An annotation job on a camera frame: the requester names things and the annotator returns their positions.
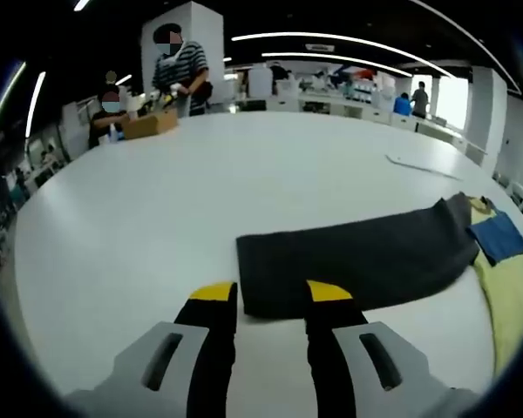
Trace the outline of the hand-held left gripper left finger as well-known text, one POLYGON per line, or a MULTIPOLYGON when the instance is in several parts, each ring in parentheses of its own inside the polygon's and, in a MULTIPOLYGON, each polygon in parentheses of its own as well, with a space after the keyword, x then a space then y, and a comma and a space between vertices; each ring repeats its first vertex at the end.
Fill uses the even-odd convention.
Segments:
POLYGON ((223 417, 235 362, 237 290, 232 281, 195 290, 114 359, 91 390, 64 397, 81 417, 223 417))

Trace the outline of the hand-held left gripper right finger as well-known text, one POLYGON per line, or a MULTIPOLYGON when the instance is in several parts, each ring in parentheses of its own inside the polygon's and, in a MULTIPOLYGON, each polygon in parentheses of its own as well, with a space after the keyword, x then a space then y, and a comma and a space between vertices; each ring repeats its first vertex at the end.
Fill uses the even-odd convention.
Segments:
POLYGON ((428 359, 382 322, 369 323, 352 295, 310 280, 307 358, 320 417, 462 417, 478 395, 450 388, 428 359))

